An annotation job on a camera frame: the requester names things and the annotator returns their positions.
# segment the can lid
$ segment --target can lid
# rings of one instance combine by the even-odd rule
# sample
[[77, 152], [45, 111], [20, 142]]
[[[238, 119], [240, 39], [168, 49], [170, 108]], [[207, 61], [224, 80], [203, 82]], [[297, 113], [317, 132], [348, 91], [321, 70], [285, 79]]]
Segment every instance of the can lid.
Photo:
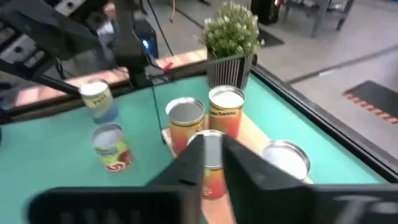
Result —
[[209, 99], [222, 108], [237, 108], [243, 105], [244, 94], [235, 86], [222, 85], [209, 91]]
[[190, 124], [204, 117], [205, 105], [195, 98], [181, 97], [167, 104], [166, 114], [174, 123]]
[[310, 159], [294, 143], [272, 140], [261, 152], [261, 157], [299, 180], [310, 172]]
[[118, 124], [108, 123], [97, 128], [91, 138], [95, 148], [110, 148], [117, 145], [123, 138], [123, 129]]
[[95, 78], [84, 82], [79, 87], [79, 93], [83, 96], [95, 96], [108, 88], [108, 82], [102, 78]]
[[205, 141], [205, 167], [219, 168], [222, 166], [221, 138], [224, 133], [217, 130], [203, 130], [193, 135], [188, 144], [198, 135], [203, 135]]

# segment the plant pot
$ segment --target plant pot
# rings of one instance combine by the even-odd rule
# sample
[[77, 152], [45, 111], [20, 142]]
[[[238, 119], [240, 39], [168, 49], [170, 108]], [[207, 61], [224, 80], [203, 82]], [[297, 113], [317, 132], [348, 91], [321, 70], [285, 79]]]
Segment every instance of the plant pot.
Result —
[[[244, 90], [248, 84], [253, 55], [211, 65], [207, 71], [208, 86], [214, 88], [219, 85], [231, 85]], [[209, 52], [207, 58], [209, 61], [219, 59]]]

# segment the can label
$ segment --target can label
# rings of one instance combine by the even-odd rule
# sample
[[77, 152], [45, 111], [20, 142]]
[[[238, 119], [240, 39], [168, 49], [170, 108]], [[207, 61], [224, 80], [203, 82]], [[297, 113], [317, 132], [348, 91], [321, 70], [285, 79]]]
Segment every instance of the can label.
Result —
[[233, 138], [239, 135], [243, 106], [226, 109], [210, 103], [209, 128], [221, 131]]
[[98, 123], [112, 121], [117, 115], [117, 109], [113, 104], [113, 97], [109, 88], [93, 97], [82, 96], [82, 100], [91, 110], [94, 120], [98, 120]]
[[223, 168], [205, 168], [203, 185], [203, 197], [206, 199], [218, 199], [226, 193]]
[[170, 122], [170, 135], [175, 155], [179, 155], [187, 146], [188, 140], [197, 132], [203, 130], [203, 118], [193, 124], [181, 126]]
[[112, 172], [122, 171], [132, 162], [132, 153], [124, 141], [111, 148], [96, 148], [95, 151], [101, 156], [105, 168]]

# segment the tin can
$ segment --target tin can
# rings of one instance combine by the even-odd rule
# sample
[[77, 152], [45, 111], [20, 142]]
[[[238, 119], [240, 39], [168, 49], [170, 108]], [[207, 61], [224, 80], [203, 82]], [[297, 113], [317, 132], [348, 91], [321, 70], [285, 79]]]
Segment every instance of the tin can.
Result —
[[118, 116], [119, 110], [113, 103], [106, 80], [89, 80], [79, 87], [79, 92], [85, 105], [91, 110], [96, 124], [111, 122]]
[[205, 106], [192, 97], [172, 100], [166, 106], [169, 116], [172, 149], [179, 155], [187, 146], [188, 140], [197, 132], [203, 130]]
[[311, 163], [307, 154], [287, 140], [272, 140], [262, 151], [261, 157], [298, 180], [308, 177]]
[[244, 94], [234, 86], [218, 86], [209, 92], [209, 128], [237, 138], [241, 127]]
[[200, 134], [203, 135], [205, 140], [203, 197], [214, 200], [221, 198], [226, 193], [224, 170], [221, 158], [221, 138], [224, 133], [217, 130], [200, 131], [192, 136], [188, 143]]
[[123, 129], [120, 125], [108, 123], [100, 126], [93, 133], [91, 141], [107, 170], [117, 172], [130, 166], [132, 153], [123, 141]]

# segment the blue light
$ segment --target blue light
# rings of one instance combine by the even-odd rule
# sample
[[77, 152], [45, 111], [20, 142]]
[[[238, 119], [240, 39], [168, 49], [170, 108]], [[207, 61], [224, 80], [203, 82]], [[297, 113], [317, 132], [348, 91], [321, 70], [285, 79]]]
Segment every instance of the blue light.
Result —
[[144, 47], [145, 47], [146, 49], [149, 49], [149, 43], [148, 43], [148, 41], [142, 40], [142, 43], [144, 44]]

